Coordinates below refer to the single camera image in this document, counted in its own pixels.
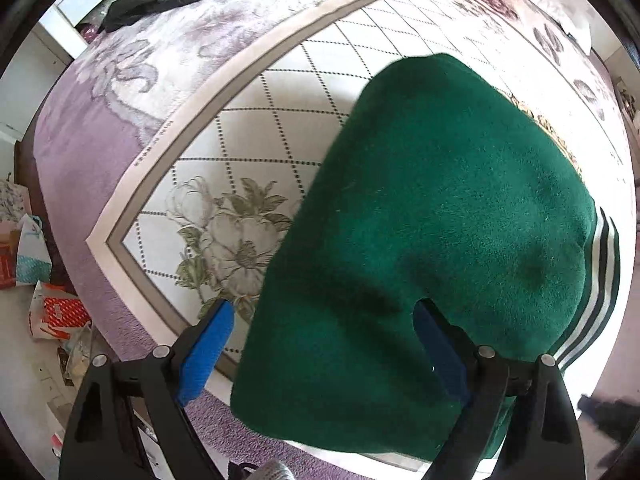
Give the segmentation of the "grey gloved hand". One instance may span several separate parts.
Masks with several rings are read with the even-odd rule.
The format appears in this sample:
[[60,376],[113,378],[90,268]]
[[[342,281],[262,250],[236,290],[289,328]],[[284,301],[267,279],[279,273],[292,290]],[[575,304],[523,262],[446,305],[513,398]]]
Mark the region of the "grey gloved hand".
[[284,463],[270,460],[251,472],[247,480],[295,480],[295,477]]

